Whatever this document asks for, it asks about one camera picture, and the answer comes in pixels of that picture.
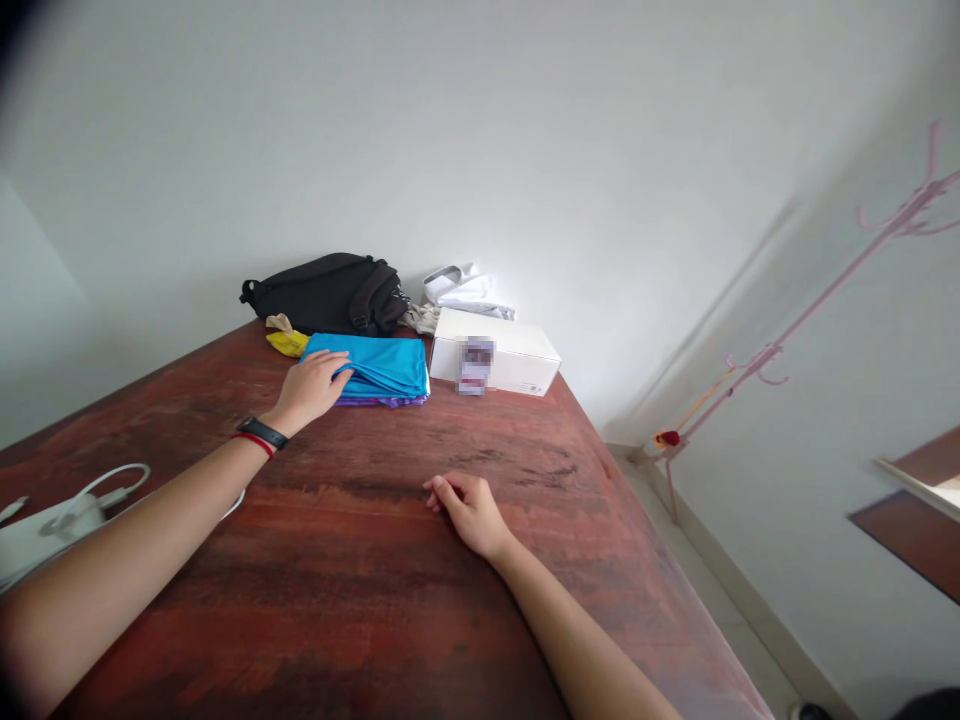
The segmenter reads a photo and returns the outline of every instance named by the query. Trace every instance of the wrist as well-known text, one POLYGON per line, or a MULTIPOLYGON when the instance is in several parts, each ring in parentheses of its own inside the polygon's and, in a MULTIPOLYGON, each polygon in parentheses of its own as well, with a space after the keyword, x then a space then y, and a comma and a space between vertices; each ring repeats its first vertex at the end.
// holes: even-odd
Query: wrist
POLYGON ((490 553, 490 556, 487 557, 487 562, 493 565, 494 570, 503 574, 503 570, 509 567, 524 550, 526 550, 526 548, 523 543, 517 540, 513 533, 507 531, 507 537, 504 539, 504 542, 495 552, 490 553))
POLYGON ((296 416, 289 412, 283 412, 274 408, 268 412, 259 415, 257 419, 264 425, 276 430, 288 440, 300 432, 306 423, 297 420, 296 416))

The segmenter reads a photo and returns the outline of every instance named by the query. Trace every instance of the tile floor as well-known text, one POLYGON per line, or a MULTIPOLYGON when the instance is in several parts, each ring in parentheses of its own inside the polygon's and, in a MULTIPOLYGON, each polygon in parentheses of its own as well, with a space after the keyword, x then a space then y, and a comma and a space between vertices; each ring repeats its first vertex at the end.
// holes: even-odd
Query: tile floor
POLYGON ((777 720, 788 720, 790 708, 800 700, 793 685, 783 674, 760 638, 727 595, 720 581, 694 549, 687 536, 670 520, 667 509, 637 468, 626 461, 621 448, 611 447, 623 474, 640 499, 650 521, 657 528, 690 584, 700 596, 714 622, 727 639, 760 695, 777 720))

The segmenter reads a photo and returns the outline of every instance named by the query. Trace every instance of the baseboard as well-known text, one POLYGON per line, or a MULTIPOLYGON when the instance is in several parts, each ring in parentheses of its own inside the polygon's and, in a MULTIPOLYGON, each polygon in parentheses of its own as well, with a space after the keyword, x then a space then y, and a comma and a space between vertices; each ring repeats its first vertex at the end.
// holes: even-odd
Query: baseboard
MULTIPOLYGON (((627 459, 641 468, 657 497, 669 509, 667 479, 660 468, 651 463, 643 450, 625 453, 627 459)), ((700 554, 711 572, 720 581, 734 605, 766 646, 783 674, 808 702, 827 710, 836 720, 857 720, 850 706, 836 691, 820 668, 810 659, 800 643, 773 612, 769 603, 733 562, 700 519, 690 510, 683 496, 676 492, 680 529, 700 554)))

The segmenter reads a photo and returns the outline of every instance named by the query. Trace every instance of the backpack strap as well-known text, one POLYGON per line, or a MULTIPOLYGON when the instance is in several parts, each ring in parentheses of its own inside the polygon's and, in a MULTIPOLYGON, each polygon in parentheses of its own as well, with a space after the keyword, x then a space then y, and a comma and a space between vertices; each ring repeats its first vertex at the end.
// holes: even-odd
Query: backpack strap
POLYGON ((250 307, 256 310, 254 306, 254 291, 257 289, 257 286, 260 284, 259 280, 247 280, 243 283, 243 287, 240 289, 240 302, 249 303, 250 307))
POLYGON ((377 267, 357 288, 353 300, 350 301, 350 322, 360 332, 366 332, 370 324, 370 302, 377 288, 397 274, 397 271, 387 265, 386 260, 377 260, 377 267))

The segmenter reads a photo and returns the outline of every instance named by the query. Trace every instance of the fitness tracker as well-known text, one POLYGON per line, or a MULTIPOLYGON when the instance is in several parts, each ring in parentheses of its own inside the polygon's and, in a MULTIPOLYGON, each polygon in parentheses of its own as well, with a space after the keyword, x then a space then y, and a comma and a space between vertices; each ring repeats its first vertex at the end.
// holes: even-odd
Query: fitness tracker
POLYGON ((255 417, 248 417, 237 425, 237 432, 246 433, 265 440, 277 450, 283 450, 287 446, 287 443, 290 442, 286 435, 278 433, 269 425, 264 425, 255 417))

